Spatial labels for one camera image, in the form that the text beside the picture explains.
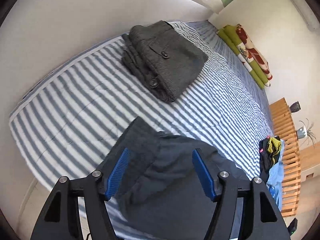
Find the bed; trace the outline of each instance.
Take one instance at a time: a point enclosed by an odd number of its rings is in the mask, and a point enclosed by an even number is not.
[[[119,36],[52,71],[11,112],[15,142],[48,190],[61,176],[76,179],[94,171],[137,116],[155,130],[214,145],[249,179],[259,176],[259,141],[273,134],[265,91],[208,21],[172,26],[209,57],[177,101],[157,100],[127,71],[121,62],[124,41]],[[114,199],[106,206],[119,237],[154,238],[130,228]],[[85,216],[83,199],[79,208]]]

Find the light blue cloth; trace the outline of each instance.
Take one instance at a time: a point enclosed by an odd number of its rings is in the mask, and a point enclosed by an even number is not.
[[[276,204],[281,211],[282,209],[282,181],[284,178],[284,164],[282,162],[282,156],[284,152],[284,140],[281,140],[281,151],[279,161],[270,169],[269,179],[267,181],[267,186],[274,187],[275,195],[274,199]]]

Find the air plant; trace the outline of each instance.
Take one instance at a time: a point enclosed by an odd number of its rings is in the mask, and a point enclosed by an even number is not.
[[[315,143],[317,141],[317,138],[316,138],[315,134],[311,131],[311,129],[314,126],[314,122],[312,122],[310,127],[309,127],[309,119],[308,118],[306,118],[306,119],[308,121],[308,125],[305,125],[305,123],[303,121],[300,121],[300,122],[302,122],[304,124],[304,127],[306,127],[307,137],[308,137],[302,144],[304,144],[308,140],[308,145],[309,145],[310,140],[311,140],[313,147],[315,147]]]

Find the wooden shelf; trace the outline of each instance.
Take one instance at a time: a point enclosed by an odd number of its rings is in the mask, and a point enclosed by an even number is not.
[[[274,134],[284,140],[283,154],[284,180],[282,182],[282,210],[283,217],[296,215],[300,187],[301,165],[299,143],[296,129],[291,117],[291,111],[284,98],[270,105]]]

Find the white wall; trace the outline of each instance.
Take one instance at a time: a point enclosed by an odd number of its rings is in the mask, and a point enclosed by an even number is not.
[[[320,36],[310,32],[291,0],[234,0],[209,21],[217,28],[226,24],[243,25],[245,31],[269,62],[273,75],[266,88],[269,103],[285,97],[290,105],[300,102],[301,110],[292,114],[299,120],[315,122],[320,138]]]
[[[0,207],[13,228],[33,179],[8,127],[24,93],[72,56],[133,25],[210,14],[190,0],[18,0],[0,28]]]

